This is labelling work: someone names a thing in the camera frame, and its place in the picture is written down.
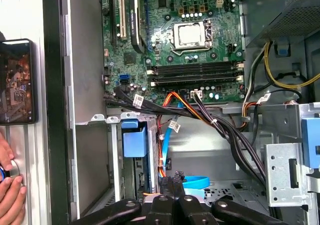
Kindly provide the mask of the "person's hand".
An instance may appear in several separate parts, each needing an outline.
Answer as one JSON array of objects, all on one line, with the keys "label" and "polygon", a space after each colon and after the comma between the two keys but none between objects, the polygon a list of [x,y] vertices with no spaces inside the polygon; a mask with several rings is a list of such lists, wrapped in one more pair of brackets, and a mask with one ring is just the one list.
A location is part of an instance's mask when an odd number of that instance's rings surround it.
[{"label": "person's hand", "polygon": [[[13,151],[3,135],[0,136],[0,166],[7,172],[14,167]],[[21,225],[25,219],[25,200],[27,188],[22,185],[23,177],[3,178],[0,183],[0,223],[2,225]]]}]

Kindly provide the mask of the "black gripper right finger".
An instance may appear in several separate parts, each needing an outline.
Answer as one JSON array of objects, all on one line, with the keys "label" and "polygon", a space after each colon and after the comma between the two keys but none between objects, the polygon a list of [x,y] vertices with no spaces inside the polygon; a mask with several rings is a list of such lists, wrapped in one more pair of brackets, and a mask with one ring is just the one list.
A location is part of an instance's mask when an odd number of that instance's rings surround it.
[{"label": "black gripper right finger", "polygon": [[176,181],[174,194],[177,198],[177,206],[184,218],[184,225],[217,225],[223,221],[228,225],[283,225],[284,222],[269,215],[265,215],[249,207],[229,199],[228,192],[218,200],[212,202],[210,211],[204,209],[206,190],[210,182],[202,184],[200,181]]}]

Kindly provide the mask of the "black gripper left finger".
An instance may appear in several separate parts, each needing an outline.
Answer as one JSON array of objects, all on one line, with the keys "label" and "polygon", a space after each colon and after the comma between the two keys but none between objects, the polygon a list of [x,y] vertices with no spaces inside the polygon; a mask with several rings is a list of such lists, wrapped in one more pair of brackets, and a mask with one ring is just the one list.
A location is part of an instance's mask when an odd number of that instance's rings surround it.
[{"label": "black gripper left finger", "polygon": [[96,212],[72,221],[72,225],[171,225],[175,200],[173,178],[160,180],[161,194],[146,196],[143,203],[134,199],[122,199]]}]

